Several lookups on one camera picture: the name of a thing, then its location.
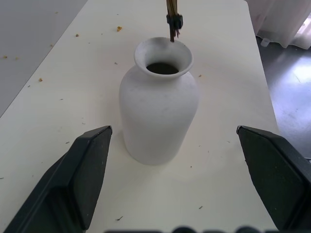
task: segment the crumb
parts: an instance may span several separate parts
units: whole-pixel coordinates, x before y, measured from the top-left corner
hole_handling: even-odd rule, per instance
[[[120,218],[118,218],[118,219],[116,219],[116,221],[120,221],[120,220],[121,220],[121,218],[123,218],[123,216],[122,216],[122,217],[120,217]]]

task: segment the vase rim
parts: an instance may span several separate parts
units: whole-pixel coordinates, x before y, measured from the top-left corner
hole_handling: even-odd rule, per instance
[[[153,37],[141,42],[136,47],[134,60],[142,72],[158,79],[178,78],[186,74],[193,65],[193,55],[190,49],[180,41],[171,42],[169,38],[165,37]],[[173,66],[178,69],[178,72],[175,74],[158,74],[147,69],[148,65],[157,62],[164,62],[169,65],[174,63]]]

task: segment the white vase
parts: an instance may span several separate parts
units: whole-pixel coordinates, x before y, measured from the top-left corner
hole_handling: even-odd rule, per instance
[[[178,153],[198,107],[198,88],[188,72],[192,53],[181,42],[156,37],[138,45],[134,60],[119,91],[124,141],[136,160],[159,165]],[[154,63],[178,72],[153,73],[147,66]]]

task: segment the vase neck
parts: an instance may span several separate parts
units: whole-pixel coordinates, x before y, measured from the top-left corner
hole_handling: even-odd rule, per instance
[[[136,66],[156,79],[174,79],[187,73],[193,64],[191,51],[181,42],[155,37],[141,42],[135,50]]]

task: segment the white table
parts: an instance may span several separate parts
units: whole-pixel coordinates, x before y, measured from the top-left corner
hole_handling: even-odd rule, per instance
[[[179,0],[178,11],[180,41],[193,53],[191,73],[201,90],[179,154],[163,166],[132,159],[118,105],[135,47],[169,36],[165,1],[89,0],[0,119],[1,232],[75,138],[104,125],[112,125],[113,135],[88,232],[275,228],[235,133],[240,124],[278,133],[247,4]]]

